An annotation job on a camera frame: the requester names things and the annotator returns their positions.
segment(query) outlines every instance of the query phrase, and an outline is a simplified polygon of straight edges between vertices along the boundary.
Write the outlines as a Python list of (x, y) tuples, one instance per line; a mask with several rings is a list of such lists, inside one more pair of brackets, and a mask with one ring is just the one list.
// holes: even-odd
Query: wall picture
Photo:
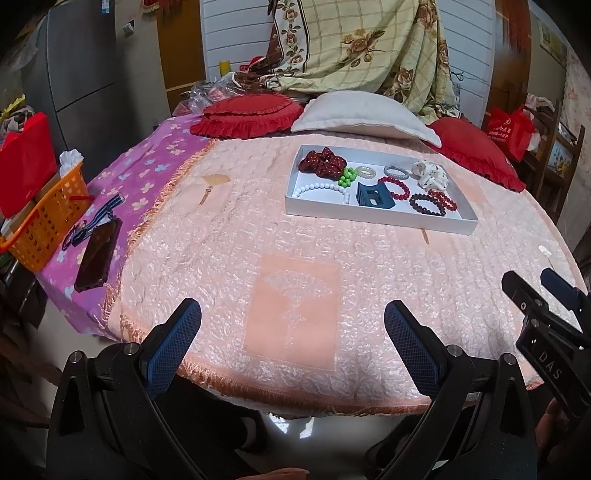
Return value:
[(566, 67), (566, 45), (562, 43), (558, 35), (548, 28), (548, 25), (539, 21), (538, 26), (540, 28), (540, 46), (558, 63)]

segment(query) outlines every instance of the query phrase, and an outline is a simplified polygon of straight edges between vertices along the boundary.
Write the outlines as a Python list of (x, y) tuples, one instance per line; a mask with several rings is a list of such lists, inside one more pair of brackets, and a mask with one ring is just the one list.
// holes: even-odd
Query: white pillow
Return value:
[(312, 100), (292, 132), (328, 130), (382, 138), (421, 138), (441, 147), (437, 134), (403, 104), (376, 93), (340, 90)]

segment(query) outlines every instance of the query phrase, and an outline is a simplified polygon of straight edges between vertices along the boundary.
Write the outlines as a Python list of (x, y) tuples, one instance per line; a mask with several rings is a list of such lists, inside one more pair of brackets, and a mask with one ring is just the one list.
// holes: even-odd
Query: red ruffled cushion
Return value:
[(433, 150), (506, 189), (525, 189), (505, 154), (478, 127), (451, 117), (440, 118), (429, 127), (441, 138), (441, 148), (429, 145)]
[(215, 138), (254, 138), (287, 130), (304, 109), (285, 95), (251, 93), (227, 98), (203, 110), (190, 128), (195, 135)]

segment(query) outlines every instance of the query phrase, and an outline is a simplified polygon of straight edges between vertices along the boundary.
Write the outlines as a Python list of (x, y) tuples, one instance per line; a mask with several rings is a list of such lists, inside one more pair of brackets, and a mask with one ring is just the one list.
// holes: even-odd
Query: bracelet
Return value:
[(339, 187), (349, 188), (351, 182), (357, 178), (357, 172), (351, 167), (345, 167), (343, 174), (340, 176), (338, 184)]
[(357, 175), (362, 179), (373, 179), (375, 178), (375, 170), (370, 167), (357, 167), (355, 169)]
[(307, 192), (308, 190), (315, 190), (315, 189), (326, 189), (326, 190), (334, 190), (336, 192), (343, 194), (343, 204), (349, 204), (349, 193), (345, 191), (344, 187), (338, 186), (336, 183), (311, 183), (309, 185), (304, 185), (303, 187), (295, 189), (292, 197), (298, 198), (302, 193)]
[(449, 198), (445, 193), (440, 192), (439, 190), (429, 190), (427, 192), (429, 195), (434, 196), (439, 202), (449, 211), (455, 212), (457, 210), (457, 203), (454, 202), (451, 198)]
[(408, 197), (410, 197), (410, 189), (402, 182), (402, 180), (393, 179), (390, 177), (382, 177), (381, 179), (378, 180), (378, 183), (385, 183), (385, 182), (394, 183), (395, 185), (398, 185), (400, 188), (402, 188), (404, 193), (390, 192), (390, 196), (394, 200), (406, 200)]
[[(400, 173), (390, 173), (390, 170), (397, 170)], [(397, 180), (406, 180), (410, 176), (406, 170), (398, 168), (396, 165), (388, 165), (387, 167), (384, 167), (384, 175)]]
[[(426, 200), (428, 202), (431, 202), (439, 209), (439, 213), (432, 212), (431, 210), (428, 210), (426, 207), (417, 205), (417, 200)], [(408, 202), (410, 203), (410, 206), (413, 207), (413, 209), (418, 211), (419, 213), (424, 213), (425, 215), (445, 217), (445, 207), (439, 202), (439, 200), (437, 200), (432, 195), (426, 195), (424, 193), (415, 193), (412, 197), (410, 197), (410, 200)]]

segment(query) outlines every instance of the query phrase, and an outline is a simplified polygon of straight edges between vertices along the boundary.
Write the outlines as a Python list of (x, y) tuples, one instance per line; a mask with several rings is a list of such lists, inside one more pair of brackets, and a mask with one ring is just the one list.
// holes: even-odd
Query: white bead bracelet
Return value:
[(336, 192), (342, 193), (343, 197), (344, 197), (343, 204), (344, 205), (349, 204), (349, 198), (350, 198), (349, 193), (345, 191), (344, 187), (340, 187), (336, 183), (311, 183), (310, 185), (304, 185), (303, 187), (295, 189), (292, 197), (296, 199), (302, 193), (307, 192), (308, 190), (314, 190), (314, 189), (334, 190)]
[(370, 167), (357, 167), (355, 169), (357, 175), (362, 179), (373, 179), (375, 178), (375, 170)]

